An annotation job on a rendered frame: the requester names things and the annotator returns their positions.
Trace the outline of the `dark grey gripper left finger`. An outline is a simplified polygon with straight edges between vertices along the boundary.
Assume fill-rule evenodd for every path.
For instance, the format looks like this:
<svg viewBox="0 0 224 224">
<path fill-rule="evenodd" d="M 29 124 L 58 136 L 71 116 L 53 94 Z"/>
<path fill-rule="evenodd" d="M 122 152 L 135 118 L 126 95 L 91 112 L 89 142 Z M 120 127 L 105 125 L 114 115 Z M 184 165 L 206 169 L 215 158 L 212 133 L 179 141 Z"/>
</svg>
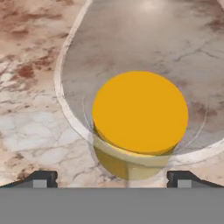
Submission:
<svg viewBox="0 0 224 224">
<path fill-rule="evenodd" d="M 34 171 L 24 179 L 1 185 L 1 188 L 57 188 L 57 178 L 56 171 Z"/>
</svg>

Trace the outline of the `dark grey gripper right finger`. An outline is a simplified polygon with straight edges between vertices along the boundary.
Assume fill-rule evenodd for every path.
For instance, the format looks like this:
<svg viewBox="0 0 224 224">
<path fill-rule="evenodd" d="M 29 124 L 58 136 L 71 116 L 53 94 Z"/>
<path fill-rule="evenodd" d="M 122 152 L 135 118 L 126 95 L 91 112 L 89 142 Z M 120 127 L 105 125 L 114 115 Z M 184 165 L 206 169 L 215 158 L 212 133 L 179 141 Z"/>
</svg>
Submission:
<svg viewBox="0 0 224 224">
<path fill-rule="evenodd" d="M 168 180 L 166 186 L 168 188 L 224 188 L 224 185 L 218 185 L 213 182 L 198 178 L 190 171 L 168 171 L 166 177 Z"/>
</svg>

